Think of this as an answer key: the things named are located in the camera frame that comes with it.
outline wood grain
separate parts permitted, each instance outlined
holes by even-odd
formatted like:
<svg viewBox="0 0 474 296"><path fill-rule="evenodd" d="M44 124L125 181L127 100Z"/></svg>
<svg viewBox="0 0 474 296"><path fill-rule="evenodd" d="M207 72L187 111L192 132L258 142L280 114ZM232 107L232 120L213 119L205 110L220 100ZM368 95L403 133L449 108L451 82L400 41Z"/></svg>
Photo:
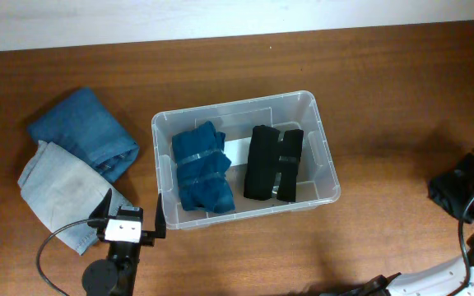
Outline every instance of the wood grain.
<svg viewBox="0 0 474 296"><path fill-rule="evenodd" d="M90 86L142 147L114 186L146 210L156 177L151 117L309 90L342 186L331 205L191 231L146 248L137 295L252 295L355 284L458 255L457 221L425 180L474 145L474 21L0 53L0 294L49 295L36 274L49 234L16 180L28 123ZM106 245L79 257L59 241L44 271L71 295Z"/></svg>

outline white storage bin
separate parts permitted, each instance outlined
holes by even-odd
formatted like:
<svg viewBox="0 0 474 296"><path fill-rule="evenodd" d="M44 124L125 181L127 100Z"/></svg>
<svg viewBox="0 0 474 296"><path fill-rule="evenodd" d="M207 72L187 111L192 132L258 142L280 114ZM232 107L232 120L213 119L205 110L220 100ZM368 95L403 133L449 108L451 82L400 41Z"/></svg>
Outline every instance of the white storage bin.
<svg viewBox="0 0 474 296"><path fill-rule="evenodd" d="M171 137L192 130L207 120L213 122L218 132L226 134L226 141L251 137L253 127L261 124L280 131L302 129L304 140L297 176L296 202L277 199L255 201L243 197L246 164L232 164L226 171L226 180L234 194L234 211L213 214L203 210L183 210ZM308 91L160 112L151 120L151 130L155 149L156 180L158 191L162 194L168 229L190 229L287 210L309 210L335 202L340 196L341 189L318 106L314 96Z"/></svg>

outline black folded cloth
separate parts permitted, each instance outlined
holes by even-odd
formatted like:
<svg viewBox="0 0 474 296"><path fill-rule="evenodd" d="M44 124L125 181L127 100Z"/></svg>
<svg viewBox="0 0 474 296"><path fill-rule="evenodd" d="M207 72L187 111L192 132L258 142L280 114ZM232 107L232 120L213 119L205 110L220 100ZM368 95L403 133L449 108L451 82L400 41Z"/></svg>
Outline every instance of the black folded cloth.
<svg viewBox="0 0 474 296"><path fill-rule="evenodd" d="M253 128L244 177L244 197L265 201L295 201L295 179L301 160L303 131L280 132L273 127Z"/></svg>

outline plastic container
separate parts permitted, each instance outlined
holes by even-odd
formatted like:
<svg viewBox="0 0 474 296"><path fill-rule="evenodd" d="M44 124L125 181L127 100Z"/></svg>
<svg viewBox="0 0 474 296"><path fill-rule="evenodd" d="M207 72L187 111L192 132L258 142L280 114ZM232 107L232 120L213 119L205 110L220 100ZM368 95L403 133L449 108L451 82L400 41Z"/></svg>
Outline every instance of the plastic container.
<svg viewBox="0 0 474 296"><path fill-rule="evenodd" d="M225 214L182 209L177 186L171 137L211 120L226 142L252 136L257 125L280 131L304 131L303 152L297 176L297 202L276 199L255 201L243 197L246 164L231 166L226 180L234 194L235 211ZM156 180L168 229L191 229L214 223L246 219L287 210L309 210L335 202L341 193L336 170L328 149L318 106L308 91L214 104L191 109L160 112L151 120L155 149Z"/></svg>

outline folded clothing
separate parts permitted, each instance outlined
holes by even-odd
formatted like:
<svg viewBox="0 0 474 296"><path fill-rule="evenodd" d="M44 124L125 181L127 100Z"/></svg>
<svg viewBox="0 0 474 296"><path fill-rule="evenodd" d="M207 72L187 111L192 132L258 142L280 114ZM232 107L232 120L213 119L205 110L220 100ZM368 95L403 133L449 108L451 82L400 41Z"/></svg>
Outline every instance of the folded clothing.
<svg viewBox="0 0 474 296"><path fill-rule="evenodd" d="M36 143L56 143L110 183L128 169L140 149L89 88L74 92L27 130Z"/></svg>
<svg viewBox="0 0 474 296"><path fill-rule="evenodd" d="M244 197L265 201L295 201L295 185L304 132L280 132L273 127L256 126L244 177Z"/></svg>
<svg viewBox="0 0 474 296"><path fill-rule="evenodd" d="M231 161L224 155L225 133L206 122L172 137L177 163L179 196L184 210L224 213L235 210L225 172Z"/></svg>
<svg viewBox="0 0 474 296"><path fill-rule="evenodd" d="M131 205L89 165L52 142L39 141L17 183L23 199L51 232L89 218L110 188L110 215L116 215L120 206ZM87 224L71 227L58 238L80 255L98 240L96 230Z"/></svg>

